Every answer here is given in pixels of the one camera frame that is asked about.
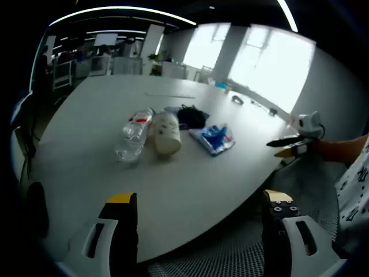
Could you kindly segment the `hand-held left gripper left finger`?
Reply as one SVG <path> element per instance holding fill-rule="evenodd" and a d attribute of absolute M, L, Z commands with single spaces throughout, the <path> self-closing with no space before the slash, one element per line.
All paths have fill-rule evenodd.
<path fill-rule="evenodd" d="M 137 194 L 116 194 L 69 239 L 66 276 L 131 276 L 137 268 Z"/>

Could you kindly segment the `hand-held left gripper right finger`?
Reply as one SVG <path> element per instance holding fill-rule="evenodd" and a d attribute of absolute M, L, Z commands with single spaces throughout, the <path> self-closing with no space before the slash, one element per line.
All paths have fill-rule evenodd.
<path fill-rule="evenodd" d="M 335 276 L 347 253 L 292 197 L 266 189 L 262 198 L 264 276 Z"/>

